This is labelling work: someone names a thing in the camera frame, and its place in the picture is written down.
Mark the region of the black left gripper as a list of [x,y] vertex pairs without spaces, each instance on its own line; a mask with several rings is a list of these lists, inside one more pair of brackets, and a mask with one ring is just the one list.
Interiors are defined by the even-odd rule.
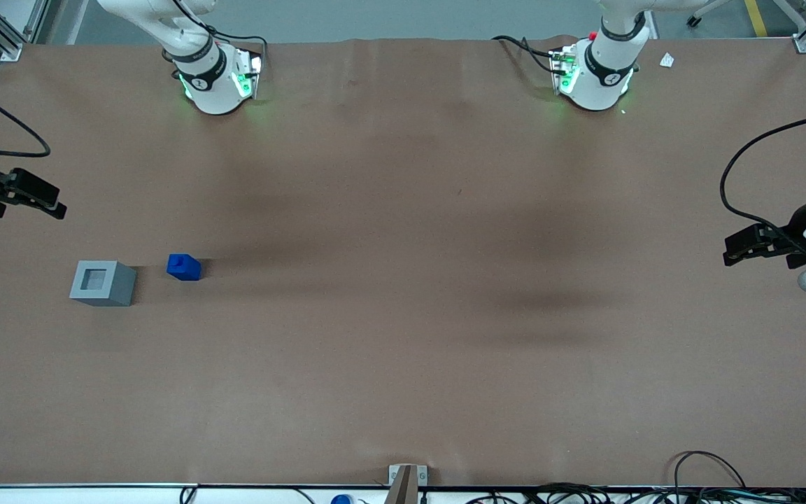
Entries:
[[723,264],[734,267],[753,258],[773,258],[786,255],[787,267],[791,270],[806,265],[806,204],[798,207],[786,225],[775,230],[781,249],[771,249],[771,229],[766,225],[750,225],[725,238]]

